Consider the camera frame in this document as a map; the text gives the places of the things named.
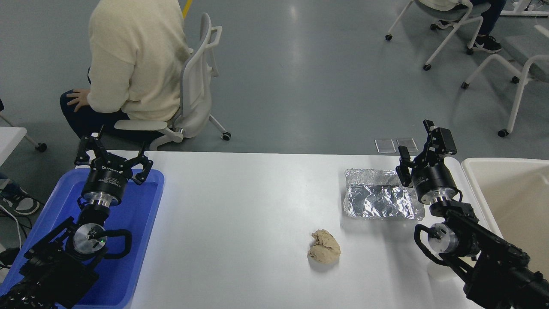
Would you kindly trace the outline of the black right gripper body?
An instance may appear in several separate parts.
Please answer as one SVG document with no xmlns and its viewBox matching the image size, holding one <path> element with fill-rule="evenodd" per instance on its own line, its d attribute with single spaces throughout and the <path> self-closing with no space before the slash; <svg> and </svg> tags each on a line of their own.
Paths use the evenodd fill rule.
<svg viewBox="0 0 549 309">
<path fill-rule="evenodd" d="M 410 175 L 419 202 L 433 202 L 440 197 L 452 200 L 458 194 L 455 181 L 444 162 L 414 168 Z"/>
</svg>

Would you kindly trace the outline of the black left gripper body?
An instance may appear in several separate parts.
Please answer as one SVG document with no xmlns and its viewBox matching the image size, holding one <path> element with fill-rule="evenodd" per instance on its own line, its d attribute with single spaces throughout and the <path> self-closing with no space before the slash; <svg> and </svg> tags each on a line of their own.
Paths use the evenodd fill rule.
<svg viewBox="0 0 549 309">
<path fill-rule="evenodd" d="M 96 158 L 90 164 L 90 174 L 81 196 L 91 201 L 93 197 L 104 194 L 111 196 L 112 203 L 121 203 L 130 178 L 131 168 L 124 169 L 123 163 Z"/>
</svg>

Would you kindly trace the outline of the person's left hand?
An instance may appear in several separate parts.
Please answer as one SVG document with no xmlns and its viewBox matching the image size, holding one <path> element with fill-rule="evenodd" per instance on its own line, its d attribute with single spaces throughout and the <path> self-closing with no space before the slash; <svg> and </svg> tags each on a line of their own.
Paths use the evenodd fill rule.
<svg viewBox="0 0 549 309">
<path fill-rule="evenodd" d="M 66 97 L 69 99 L 67 102 L 68 106 L 74 108 L 74 112 L 78 112 L 82 107 L 89 106 L 87 96 L 90 94 L 90 89 L 88 88 L 75 88 L 72 89 L 71 93 L 66 94 Z"/>
</svg>

